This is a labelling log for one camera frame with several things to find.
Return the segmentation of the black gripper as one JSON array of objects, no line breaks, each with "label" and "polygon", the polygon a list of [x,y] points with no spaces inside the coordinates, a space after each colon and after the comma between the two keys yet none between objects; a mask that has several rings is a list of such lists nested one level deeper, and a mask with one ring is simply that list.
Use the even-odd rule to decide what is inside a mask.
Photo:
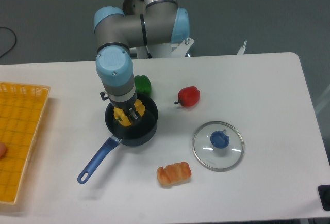
[{"label": "black gripper", "polygon": [[109,100],[113,107],[129,112],[130,120],[139,120],[140,114],[136,111],[134,103],[137,99],[136,91],[102,91],[100,93],[102,100]]}]

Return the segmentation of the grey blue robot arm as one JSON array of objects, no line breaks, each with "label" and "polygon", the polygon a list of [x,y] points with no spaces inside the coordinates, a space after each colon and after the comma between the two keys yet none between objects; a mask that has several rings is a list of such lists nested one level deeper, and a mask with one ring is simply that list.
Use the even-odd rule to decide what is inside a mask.
[{"label": "grey blue robot arm", "polygon": [[96,70],[110,103],[122,109],[132,121],[139,120],[134,103],[137,93],[132,47],[175,44],[188,40],[190,21],[187,10],[177,0],[141,0],[145,11],[128,15],[118,7],[103,7],[94,16],[97,44]]}]

